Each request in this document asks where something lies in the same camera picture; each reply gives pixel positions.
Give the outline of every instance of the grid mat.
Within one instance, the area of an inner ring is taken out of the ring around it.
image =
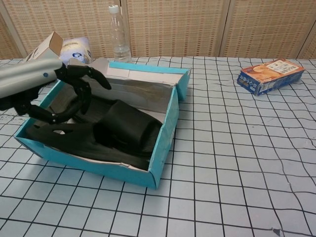
[[[193,68],[159,189],[40,159],[13,138],[27,117],[10,109],[0,114],[1,237],[316,236],[316,60],[292,60],[302,80],[259,97],[237,76],[269,59],[134,61]]]

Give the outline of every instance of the rattan wall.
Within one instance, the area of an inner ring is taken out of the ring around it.
[[[93,57],[111,57],[109,4],[113,0],[3,0],[29,53],[52,31],[64,39],[86,36]]]
[[[21,58],[14,41],[0,15],[0,59]]]
[[[316,21],[305,41],[299,58],[316,59]]]
[[[221,56],[296,58],[315,17],[315,0],[232,0]]]
[[[218,56],[228,4],[228,0],[127,0],[132,55]]]

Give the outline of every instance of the cardboard box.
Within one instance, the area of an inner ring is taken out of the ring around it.
[[[286,59],[277,59],[242,69],[237,83],[252,94],[261,95],[298,81],[304,70]]]
[[[106,90],[95,80],[85,78],[90,83],[93,94],[107,99],[121,99],[163,122],[148,170],[140,170],[123,163],[109,163],[76,157],[30,140],[27,138],[25,130],[38,122],[33,118],[28,119],[23,124],[17,132],[16,139],[44,159],[156,189],[159,186],[162,169],[171,147],[179,117],[178,100],[184,100],[186,97],[190,69],[118,62],[108,63],[107,59],[104,58],[97,59],[90,66],[101,71],[112,86],[112,90]],[[64,104],[66,106],[66,100],[70,100],[67,87],[69,85],[59,81],[40,106],[46,109],[55,107],[54,110],[57,109],[58,105]]]
[[[34,59],[59,58],[62,46],[63,38],[56,32],[53,32],[32,53],[23,59],[23,62]]]

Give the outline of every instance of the white bottle cap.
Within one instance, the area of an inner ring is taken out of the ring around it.
[[[119,6],[118,5],[109,5],[109,12],[111,14],[119,13]]]

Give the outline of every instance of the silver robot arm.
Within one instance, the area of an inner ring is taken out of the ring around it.
[[[0,69],[0,110],[14,108],[18,115],[28,114],[48,123],[65,122],[79,110],[82,113],[88,110],[91,88],[89,83],[82,79],[85,75],[98,81],[102,87],[111,89],[101,72],[88,66],[66,67],[59,59],[33,60]],[[38,98],[39,90],[56,79],[74,88],[77,94],[76,103],[58,114],[32,105],[31,101]]]

